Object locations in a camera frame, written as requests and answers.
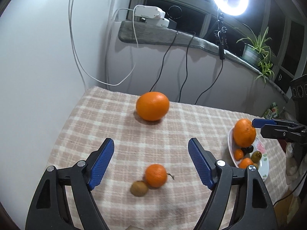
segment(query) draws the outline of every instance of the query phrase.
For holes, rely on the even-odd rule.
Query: tangerine stem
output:
[[[171,175],[170,173],[167,173],[167,174],[170,175],[173,178],[173,180],[175,179],[175,177],[173,175]]]

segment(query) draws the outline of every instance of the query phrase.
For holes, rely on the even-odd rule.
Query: orange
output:
[[[138,115],[147,121],[160,120],[169,109],[167,96],[159,92],[145,93],[136,102]]]
[[[167,181],[167,172],[161,164],[152,164],[145,171],[146,182],[154,187],[159,188]]]
[[[236,149],[233,156],[238,161],[238,160],[241,160],[244,157],[244,153],[241,149]]]
[[[239,168],[241,169],[246,169],[249,165],[254,165],[253,161],[249,158],[244,158],[240,164],[239,164]]]
[[[256,138],[256,130],[247,118],[240,119],[233,128],[233,139],[241,148],[251,146]]]

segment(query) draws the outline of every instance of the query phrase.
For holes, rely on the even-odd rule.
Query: potted plant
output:
[[[245,24],[243,25],[252,32],[254,37],[250,38],[247,36],[237,41],[238,43],[243,40],[249,40],[252,44],[245,43],[242,58],[260,68],[261,75],[256,79],[263,77],[264,83],[266,83],[266,78],[270,78],[270,76],[274,75],[274,72],[271,70],[273,66],[271,63],[271,48],[270,46],[265,45],[265,42],[272,39],[271,37],[266,38],[269,32],[269,27],[266,28],[263,35],[259,34],[257,37],[249,26]]]

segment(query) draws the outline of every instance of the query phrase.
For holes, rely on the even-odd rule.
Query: blue gripper pad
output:
[[[114,141],[109,139],[103,151],[100,153],[95,164],[92,167],[91,179],[88,183],[90,190],[98,186],[103,178],[104,173],[109,165],[111,157],[114,153]]]
[[[201,182],[209,189],[212,189],[217,182],[214,156],[211,152],[205,151],[196,138],[190,139],[188,143],[188,152],[198,172]]]
[[[274,120],[255,118],[251,123],[254,128],[262,128],[265,124],[277,125]]]

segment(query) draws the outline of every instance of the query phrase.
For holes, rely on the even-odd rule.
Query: blue rubber pad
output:
[[[88,183],[88,187],[90,190],[93,190],[96,186],[100,184],[113,153],[114,141],[110,139],[104,147],[103,151],[100,153],[92,168],[91,179]]]
[[[277,125],[274,120],[255,118],[251,123],[254,128],[262,128],[265,124]]]
[[[202,155],[201,151],[199,150],[193,139],[190,139],[188,143],[188,152],[198,172],[201,182],[206,185],[208,189],[212,189],[215,185],[215,181],[212,177],[212,169],[210,165],[206,162],[206,159]]]

